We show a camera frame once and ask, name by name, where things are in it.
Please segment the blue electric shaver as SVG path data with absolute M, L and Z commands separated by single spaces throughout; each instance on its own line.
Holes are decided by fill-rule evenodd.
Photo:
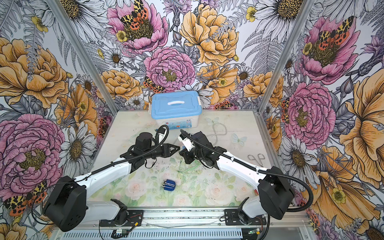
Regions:
M 174 191 L 175 188 L 176 188 L 176 182 L 173 181 L 173 180 L 165 180 L 165 181 L 163 182 L 162 188 L 163 188 L 165 191 L 172 192 L 172 191 Z

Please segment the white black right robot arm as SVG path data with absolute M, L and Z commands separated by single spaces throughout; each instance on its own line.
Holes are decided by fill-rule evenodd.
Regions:
M 178 139 L 184 146 L 180 155 L 186 164 L 198 160 L 206 168 L 234 175 L 257 191 L 257 196 L 245 198 L 237 209 L 235 218 L 243 224 L 261 215 L 281 220 L 288 212 L 294 190 L 279 168 L 267 169 L 241 160 L 224 148 L 214 147 L 202 132 L 191 135 L 181 130 Z

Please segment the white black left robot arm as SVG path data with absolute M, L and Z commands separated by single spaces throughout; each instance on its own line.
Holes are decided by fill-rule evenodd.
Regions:
M 122 226 L 129 221 L 125 204 L 117 199 L 90 202 L 98 190 L 115 180 L 128 176 L 145 166 L 149 159 L 169 158 L 180 147 L 167 144 L 167 133 L 140 133 L 135 144 L 110 164 L 88 174 L 71 178 L 62 177 L 54 186 L 42 213 L 61 231 L 68 232 L 86 222 L 105 222 Z

